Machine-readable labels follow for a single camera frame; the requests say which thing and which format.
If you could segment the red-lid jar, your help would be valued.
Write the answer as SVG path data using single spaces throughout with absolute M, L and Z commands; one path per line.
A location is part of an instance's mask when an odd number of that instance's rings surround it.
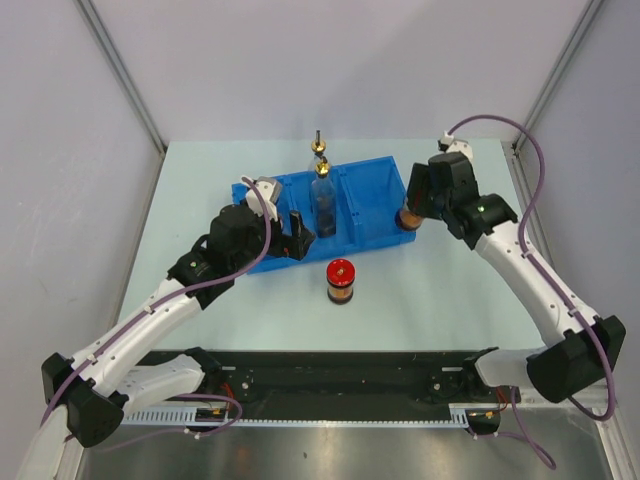
M 396 213 L 395 223 L 403 231 L 414 232 L 421 227 L 423 218 L 409 210 L 400 209 Z
M 329 300 L 338 305 L 348 303 L 354 294 L 355 279 L 356 269 L 349 260 L 344 258 L 332 260 L 326 268 Z

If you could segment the glass bottle black base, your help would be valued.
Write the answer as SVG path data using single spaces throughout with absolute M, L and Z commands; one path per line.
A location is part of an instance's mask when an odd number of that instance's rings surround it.
M 336 187 L 331 178 L 331 164 L 324 155 L 317 158 L 310 185 L 311 207 L 316 234 L 328 238 L 336 234 Z

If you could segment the glass bottle brown powder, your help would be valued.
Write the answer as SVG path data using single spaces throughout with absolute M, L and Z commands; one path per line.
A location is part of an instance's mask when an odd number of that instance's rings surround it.
M 326 141 L 322 137 L 321 131 L 317 130 L 314 139 L 311 141 L 312 161 L 308 170 L 319 176 L 326 176 L 331 164 L 326 157 Z

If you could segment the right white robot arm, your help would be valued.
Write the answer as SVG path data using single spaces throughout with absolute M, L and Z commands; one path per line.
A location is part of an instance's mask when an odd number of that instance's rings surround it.
M 497 386 L 535 389 L 552 403 L 571 399 L 613 372 L 626 336 L 615 316 L 601 317 L 582 302 L 519 232 L 515 211 L 498 194 L 482 195 L 471 161 L 441 153 L 413 165 L 397 214 L 443 221 L 448 231 L 491 265 L 533 320 L 538 350 L 493 349 L 461 376 L 463 393 L 484 401 Z

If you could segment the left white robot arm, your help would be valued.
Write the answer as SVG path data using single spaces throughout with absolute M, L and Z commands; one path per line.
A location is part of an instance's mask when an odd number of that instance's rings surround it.
M 247 203 L 225 206 L 136 313 L 70 358 L 50 355 L 41 366 L 47 409 L 65 407 L 69 435 L 84 447 L 102 443 L 122 422 L 132 397 L 119 389 L 120 381 L 160 340 L 264 257 L 303 260 L 315 235 L 299 211 L 290 211 L 289 222 L 291 231 L 284 233 L 279 218 Z

